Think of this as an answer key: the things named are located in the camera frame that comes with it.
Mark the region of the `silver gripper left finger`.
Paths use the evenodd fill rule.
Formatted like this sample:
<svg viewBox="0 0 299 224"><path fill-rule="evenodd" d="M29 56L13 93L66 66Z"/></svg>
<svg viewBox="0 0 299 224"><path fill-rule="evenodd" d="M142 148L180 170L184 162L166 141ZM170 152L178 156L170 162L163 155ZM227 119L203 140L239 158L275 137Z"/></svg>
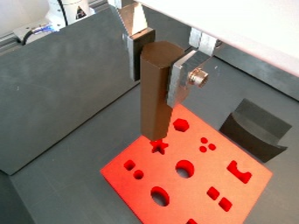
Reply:
<svg viewBox="0 0 299 224"><path fill-rule="evenodd" d="M140 54L144 45L155 41L155 30L148 27L143 5L136 0L107 0L124 27L123 40L128 52L130 78L140 80Z"/></svg>

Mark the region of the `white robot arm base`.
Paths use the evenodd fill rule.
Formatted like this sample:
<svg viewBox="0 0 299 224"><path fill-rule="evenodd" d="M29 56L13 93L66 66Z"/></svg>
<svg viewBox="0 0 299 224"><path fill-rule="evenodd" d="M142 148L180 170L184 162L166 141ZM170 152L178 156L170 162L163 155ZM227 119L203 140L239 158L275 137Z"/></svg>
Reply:
<svg viewBox="0 0 299 224"><path fill-rule="evenodd" d="M95 14L88 0L47 0L47 2L49 9L44 18L13 30L17 42L23 46Z"/></svg>

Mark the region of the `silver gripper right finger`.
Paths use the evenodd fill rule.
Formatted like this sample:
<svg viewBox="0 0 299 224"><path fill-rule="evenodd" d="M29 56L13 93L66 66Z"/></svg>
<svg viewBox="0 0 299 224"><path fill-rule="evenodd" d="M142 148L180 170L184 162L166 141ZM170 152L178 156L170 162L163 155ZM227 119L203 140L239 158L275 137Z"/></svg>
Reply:
<svg viewBox="0 0 299 224"><path fill-rule="evenodd" d="M190 45L194 47L172 64L167 105L175 107L187 98L191 85L202 88L208 80L208 73L203 70L206 62L220 49L222 41L211 35L191 29Z"/></svg>

